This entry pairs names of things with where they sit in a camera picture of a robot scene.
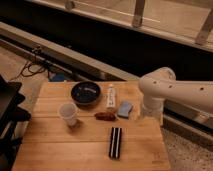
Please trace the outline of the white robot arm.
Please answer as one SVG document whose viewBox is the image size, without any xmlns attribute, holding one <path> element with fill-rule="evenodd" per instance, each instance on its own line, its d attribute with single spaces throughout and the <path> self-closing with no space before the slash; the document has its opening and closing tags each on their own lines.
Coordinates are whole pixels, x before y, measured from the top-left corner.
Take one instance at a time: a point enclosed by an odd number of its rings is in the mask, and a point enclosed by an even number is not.
<svg viewBox="0 0 213 171">
<path fill-rule="evenodd" d="M 172 69 L 162 67 L 143 75 L 139 89 L 143 93 L 141 110 L 146 115 L 160 115 L 165 100 L 213 115 L 213 81 L 178 81 Z"/>
</svg>

